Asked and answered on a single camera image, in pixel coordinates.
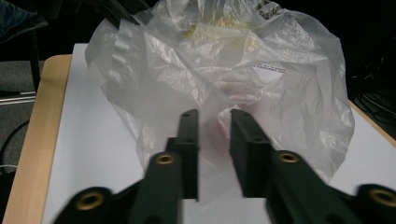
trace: table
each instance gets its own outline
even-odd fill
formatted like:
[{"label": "table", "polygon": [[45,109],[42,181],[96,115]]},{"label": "table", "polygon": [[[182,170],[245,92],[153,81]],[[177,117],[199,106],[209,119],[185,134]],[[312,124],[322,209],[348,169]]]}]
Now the table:
[{"label": "table", "polygon": [[[57,181],[61,181],[60,178],[74,178],[73,176],[56,175],[55,173],[59,172],[59,170],[54,168],[58,166],[57,169],[64,168],[68,170],[75,167],[79,162],[80,164],[84,164],[85,162],[78,161],[78,158],[76,158],[76,161],[62,161],[60,160],[62,155],[57,155],[59,156],[58,158],[55,157],[55,148],[57,148],[57,152],[60,151],[58,150],[60,142],[70,142],[70,139],[67,139],[67,137],[64,138],[64,135],[66,134],[67,136],[67,133],[65,133],[65,127],[62,127],[62,125],[68,125],[68,122],[60,123],[61,117],[65,117],[67,113],[70,113],[70,110],[63,111],[64,103],[70,104],[68,101],[72,101],[71,96],[73,96],[73,91],[75,90],[70,90],[70,88],[76,85],[76,83],[82,83],[82,80],[76,76],[76,73],[81,71],[81,67],[83,68],[85,64],[83,59],[84,49],[85,45],[76,46],[73,62],[72,55],[60,55],[49,58],[44,64],[31,123],[26,134],[19,168],[16,173],[3,223],[50,223],[53,214],[51,214],[49,210],[51,204],[56,204],[57,202],[53,196],[56,195],[57,192],[51,191],[51,189],[54,189],[54,186],[59,184]],[[67,87],[69,90],[65,95],[67,81],[69,81],[69,86]],[[95,95],[94,101],[98,102],[103,100],[102,97],[104,97],[97,94],[97,91],[90,90],[74,93],[85,94],[87,96]],[[334,176],[331,185],[349,194],[354,193],[357,185],[369,182],[395,189],[396,177],[392,175],[392,173],[396,168],[396,164],[393,164],[396,160],[396,141],[373,123],[356,106],[352,105],[352,108],[354,109],[356,120],[355,135],[352,138],[349,151],[346,155],[346,161]],[[119,125],[118,128],[126,130],[126,127],[121,127],[122,125],[119,123],[120,120],[101,120],[101,122],[106,122],[106,125],[117,123],[117,125]],[[96,132],[99,133],[89,134],[106,134],[106,132]],[[121,136],[118,139],[118,143],[109,143],[107,147],[114,147],[116,144],[119,144],[116,146],[119,147],[120,145],[132,143],[128,142],[130,140],[126,140],[123,137],[124,136]],[[82,173],[88,173],[90,167],[91,166],[85,167],[84,169],[86,169],[86,171],[82,171]],[[116,181],[117,178],[110,174],[115,170],[119,170],[120,167],[122,167],[121,172],[129,173],[133,165],[121,163],[112,164],[110,166],[105,164],[104,167],[101,167],[101,169],[103,169],[101,170],[102,176],[96,177],[96,179],[99,180],[103,179],[102,182],[91,183],[91,186],[105,186],[108,181]],[[83,182],[84,180],[77,179],[75,181]],[[117,191],[118,189],[123,189],[123,186],[128,185],[131,181],[133,180],[117,180],[116,186],[111,187],[113,190]],[[79,186],[79,188],[82,188],[86,184],[90,183],[84,183]]]}]

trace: wood trim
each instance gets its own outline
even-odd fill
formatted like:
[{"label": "wood trim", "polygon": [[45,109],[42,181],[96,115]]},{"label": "wood trim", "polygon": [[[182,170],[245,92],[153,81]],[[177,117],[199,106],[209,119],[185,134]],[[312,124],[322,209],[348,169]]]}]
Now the wood trim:
[{"label": "wood trim", "polygon": [[42,222],[71,59],[58,55],[44,63],[3,223]]},{"label": "wood trim", "polygon": [[372,119],[370,119],[366,114],[364,114],[363,111],[361,111],[356,105],[354,105],[352,102],[349,102],[350,106],[356,110],[373,128],[376,129],[377,132],[379,132],[384,138],[386,138],[394,147],[396,147],[396,141],[389,135],[387,134],[381,127],[378,126]]}]

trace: gray carpet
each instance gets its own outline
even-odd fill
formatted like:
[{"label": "gray carpet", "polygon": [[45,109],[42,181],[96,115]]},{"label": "gray carpet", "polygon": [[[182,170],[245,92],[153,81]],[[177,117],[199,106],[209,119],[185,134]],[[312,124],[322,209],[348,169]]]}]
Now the gray carpet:
[{"label": "gray carpet", "polygon": [[[1,91],[33,91],[29,62],[0,62],[0,90]],[[0,105],[0,145],[6,141],[8,135],[28,120],[32,114],[34,103],[17,105]],[[9,142],[3,152],[3,164],[18,165],[26,135],[27,125],[20,129]],[[6,168],[6,172],[15,168]]]}]

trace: white cable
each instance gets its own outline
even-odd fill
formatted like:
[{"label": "white cable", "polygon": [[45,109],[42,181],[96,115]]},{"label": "white cable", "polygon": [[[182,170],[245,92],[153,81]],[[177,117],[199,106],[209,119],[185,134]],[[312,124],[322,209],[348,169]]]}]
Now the white cable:
[{"label": "white cable", "polygon": [[18,168],[18,166],[16,166],[16,165],[0,165],[0,168],[3,168],[3,167],[13,167],[13,168]]}]

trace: translucent plastic bag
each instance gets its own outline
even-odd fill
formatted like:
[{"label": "translucent plastic bag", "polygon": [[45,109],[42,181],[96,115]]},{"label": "translucent plastic bag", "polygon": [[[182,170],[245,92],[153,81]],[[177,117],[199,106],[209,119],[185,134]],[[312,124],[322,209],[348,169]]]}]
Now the translucent plastic bag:
[{"label": "translucent plastic bag", "polygon": [[315,19],[268,1],[163,0],[104,21],[86,51],[90,73],[137,139],[142,164],[200,112],[200,202],[185,223],[258,223],[262,200],[242,199],[229,149],[230,110],[251,113],[276,149],[300,153],[329,181],[354,119],[339,39]]}]

